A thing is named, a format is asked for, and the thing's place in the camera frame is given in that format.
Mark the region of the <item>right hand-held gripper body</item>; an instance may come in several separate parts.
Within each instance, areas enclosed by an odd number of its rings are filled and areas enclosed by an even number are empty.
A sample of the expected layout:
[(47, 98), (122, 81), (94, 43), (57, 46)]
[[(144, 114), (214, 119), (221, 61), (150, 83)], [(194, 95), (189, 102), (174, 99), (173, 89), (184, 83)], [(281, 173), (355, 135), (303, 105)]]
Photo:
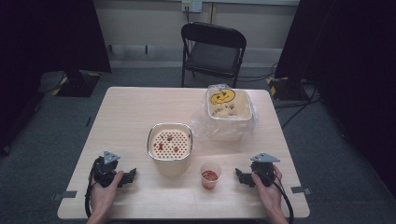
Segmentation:
[(250, 168), (253, 173), (257, 174), (265, 187), (270, 187), (275, 181), (274, 162), (280, 162), (280, 159), (267, 153), (260, 153), (250, 158), (252, 163)]

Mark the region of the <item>beige bin with metal rim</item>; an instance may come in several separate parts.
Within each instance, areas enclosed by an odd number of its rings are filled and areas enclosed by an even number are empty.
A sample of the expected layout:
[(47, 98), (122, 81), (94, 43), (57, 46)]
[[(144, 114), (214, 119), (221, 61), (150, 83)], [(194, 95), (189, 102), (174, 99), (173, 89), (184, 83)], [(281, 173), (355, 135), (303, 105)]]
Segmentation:
[[(154, 158), (149, 152), (149, 143), (150, 140), (153, 138), (153, 135), (161, 130), (169, 130), (169, 129), (177, 129), (181, 130), (182, 132), (188, 133), (191, 137), (191, 149), (188, 156), (181, 160), (162, 160)], [(154, 125), (148, 134), (148, 141), (147, 141), (147, 152), (149, 156), (154, 161), (157, 171), (165, 176), (173, 177), (182, 175), (184, 172), (188, 170), (191, 164), (191, 153), (192, 153), (192, 131), (191, 128), (183, 123), (159, 123)]]

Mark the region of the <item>clear plastic bag yellow print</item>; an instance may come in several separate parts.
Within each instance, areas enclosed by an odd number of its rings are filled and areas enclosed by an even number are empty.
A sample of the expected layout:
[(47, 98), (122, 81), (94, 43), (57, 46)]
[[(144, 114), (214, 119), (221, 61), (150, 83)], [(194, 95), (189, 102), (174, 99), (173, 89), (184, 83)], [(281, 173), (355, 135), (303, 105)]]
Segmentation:
[[(208, 90), (211, 89), (211, 88), (221, 88), (221, 89), (228, 88), (228, 89), (231, 89), (231, 87), (229, 87), (226, 84), (210, 85), (206, 89), (205, 95), (204, 95), (200, 105), (196, 108), (195, 112), (191, 116), (191, 125), (192, 125), (192, 129), (193, 129), (193, 133), (197, 137), (208, 138), (207, 135), (205, 134), (205, 122), (206, 122), (206, 118), (207, 118), (206, 96), (207, 96)], [(254, 108), (253, 104), (252, 104), (252, 106), (253, 106), (253, 109), (254, 109), (254, 120), (255, 120), (255, 126), (256, 126), (256, 121), (257, 121), (256, 111), (255, 111), (255, 108)]]

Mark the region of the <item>perforated beige strainer insert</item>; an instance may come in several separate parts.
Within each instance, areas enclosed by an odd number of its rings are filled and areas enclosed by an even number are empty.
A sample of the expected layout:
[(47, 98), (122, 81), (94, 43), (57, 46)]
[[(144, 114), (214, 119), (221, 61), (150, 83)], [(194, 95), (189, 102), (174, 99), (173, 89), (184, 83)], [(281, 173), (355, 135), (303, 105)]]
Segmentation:
[[(167, 135), (174, 136), (172, 141), (167, 141)], [(164, 150), (158, 150), (158, 144), (164, 144)], [(177, 129), (161, 130), (153, 135), (149, 143), (150, 154), (162, 160), (181, 160), (189, 155), (191, 137), (188, 133)]]

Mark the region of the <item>black folding chair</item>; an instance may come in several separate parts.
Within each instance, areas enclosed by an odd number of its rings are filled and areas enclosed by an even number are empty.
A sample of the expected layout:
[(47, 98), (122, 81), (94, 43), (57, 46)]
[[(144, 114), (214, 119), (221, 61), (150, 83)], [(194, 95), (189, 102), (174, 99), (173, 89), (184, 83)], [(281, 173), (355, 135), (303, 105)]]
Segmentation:
[(190, 22), (182, 26), (183, 57), (181, 86), (185, 86), (185, 74), (201, 73), (213, 77), (230, 78), (232, 87), (237, 79), (247, 40), (234, 28), (203, 22)]

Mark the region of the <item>clear plastic cup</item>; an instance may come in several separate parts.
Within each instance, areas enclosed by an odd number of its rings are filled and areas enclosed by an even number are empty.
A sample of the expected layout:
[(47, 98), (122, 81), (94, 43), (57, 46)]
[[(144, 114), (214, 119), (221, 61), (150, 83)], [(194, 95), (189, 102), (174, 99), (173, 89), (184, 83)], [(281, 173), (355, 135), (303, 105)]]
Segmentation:
[[(218, 175), (219, 179), (217, 181), (207, 181), (207, 180), (203, 179), (202, 172), (204, 172), (204, 171), (215, 172)], [(221, 179), (221, 176), (222, 176), (222, 170), (221, 170), (220, 166), (214, 162), (206, 162), (200, 168), (201, 184), (204, 189), (213, 189), (217, 185), (219, 180)]]

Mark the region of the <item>white wall outlet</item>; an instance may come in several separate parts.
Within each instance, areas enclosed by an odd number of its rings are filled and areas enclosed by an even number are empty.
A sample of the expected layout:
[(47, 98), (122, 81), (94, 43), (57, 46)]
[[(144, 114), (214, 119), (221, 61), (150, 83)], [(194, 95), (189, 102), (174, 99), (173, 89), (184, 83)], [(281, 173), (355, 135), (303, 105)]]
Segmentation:
[(197, 0), (182, 0), (181, 10), (183, 12), (201, 13), (203, 11), (203, 2)]

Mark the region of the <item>person's right hand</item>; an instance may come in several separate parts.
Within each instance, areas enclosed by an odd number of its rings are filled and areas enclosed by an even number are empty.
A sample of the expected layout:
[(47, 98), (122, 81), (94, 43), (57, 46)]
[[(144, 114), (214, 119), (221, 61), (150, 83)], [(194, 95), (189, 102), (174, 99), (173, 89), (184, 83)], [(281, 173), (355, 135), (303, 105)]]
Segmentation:
[(281, 208), (282, 194), (280, 190), (275, 185), (265, 187), (257, 174), (252, 174), (251, 177), (256, 184), (256, 190), (268, 218), (271, 216), (285, 216)]

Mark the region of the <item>black stand base striped tape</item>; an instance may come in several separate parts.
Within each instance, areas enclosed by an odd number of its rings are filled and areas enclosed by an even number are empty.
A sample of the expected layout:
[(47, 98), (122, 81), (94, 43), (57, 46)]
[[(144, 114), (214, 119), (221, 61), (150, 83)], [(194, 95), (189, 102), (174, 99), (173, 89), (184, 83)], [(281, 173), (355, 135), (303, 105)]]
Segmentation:
[(270, 93), (278, 101), (307, 101), (308, 96), (300, 80), (288, 77), (266, 79)]
[(90, 97), (100, 75), (94, 72), (81, 72), (76, 69), (65, 70), (65, 78), (60, 86), (53, 91), (54, 96), (61, 97)]

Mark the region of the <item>grey tape piece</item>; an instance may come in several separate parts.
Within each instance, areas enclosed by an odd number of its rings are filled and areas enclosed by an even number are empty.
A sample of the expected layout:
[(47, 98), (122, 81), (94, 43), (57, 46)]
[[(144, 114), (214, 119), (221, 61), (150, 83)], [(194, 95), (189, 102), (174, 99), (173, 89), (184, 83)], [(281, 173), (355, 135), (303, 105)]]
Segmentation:
[(73, 191), (55, 192), (52, 196), (53, 201), (61, 201), (64, 198), (75, 198), (77, 193)]
[(304, 195), (310, 195), (313, 193), (311, 188), (304, 188), (302, 186), (290, 188), (293, 194), (303, 193)]

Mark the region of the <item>person's left hand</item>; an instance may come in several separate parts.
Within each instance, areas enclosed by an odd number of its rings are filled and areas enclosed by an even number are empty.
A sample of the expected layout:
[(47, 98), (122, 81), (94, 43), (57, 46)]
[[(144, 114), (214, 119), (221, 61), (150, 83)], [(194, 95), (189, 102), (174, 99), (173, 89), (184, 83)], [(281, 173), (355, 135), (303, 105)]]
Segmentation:
[(114, 176), (113, 182), (108, 187), (103, 188), (101, 185), (92, 187), (92, 215), (97, 217), (108, 217), (116, 197), (117, 185), (120, 183), (122, 177), (123, 171), (118, 171)]

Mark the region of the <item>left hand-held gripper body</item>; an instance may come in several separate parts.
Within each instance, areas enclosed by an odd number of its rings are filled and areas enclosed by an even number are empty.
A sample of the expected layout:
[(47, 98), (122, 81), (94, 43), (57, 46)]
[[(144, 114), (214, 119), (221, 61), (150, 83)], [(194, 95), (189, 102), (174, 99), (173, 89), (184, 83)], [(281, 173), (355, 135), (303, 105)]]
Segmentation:
[(93, 180), (103, 188), (108, 187), (116, 175), (115, 169), (117, 168), (119, 158), (119, 155), (105, 150), (104, 155), (99, 156), (93, 163)]

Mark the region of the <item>beige waste bin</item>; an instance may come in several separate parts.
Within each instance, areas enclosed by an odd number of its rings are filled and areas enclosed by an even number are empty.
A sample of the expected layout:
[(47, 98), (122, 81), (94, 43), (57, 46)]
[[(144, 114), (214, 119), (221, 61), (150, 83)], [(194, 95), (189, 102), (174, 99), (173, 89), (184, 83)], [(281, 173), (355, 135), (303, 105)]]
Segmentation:
[(255, 126), (254, 109), (244, 90), (211, 88), (206, 96), (205, 134), (215, 141), (239, 141)]

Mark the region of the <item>black curtain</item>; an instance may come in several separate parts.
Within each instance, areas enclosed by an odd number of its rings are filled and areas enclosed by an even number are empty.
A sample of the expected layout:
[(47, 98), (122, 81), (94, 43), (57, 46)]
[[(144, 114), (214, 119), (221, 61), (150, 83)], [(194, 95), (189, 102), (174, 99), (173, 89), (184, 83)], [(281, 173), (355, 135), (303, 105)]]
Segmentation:
[(319, 84), (396, 198), (396, 0), (299, 0), (276, 77)]
[(0, 155), (41, 100), (41, 76), (111, 71), (93, 0), (0, 0)]

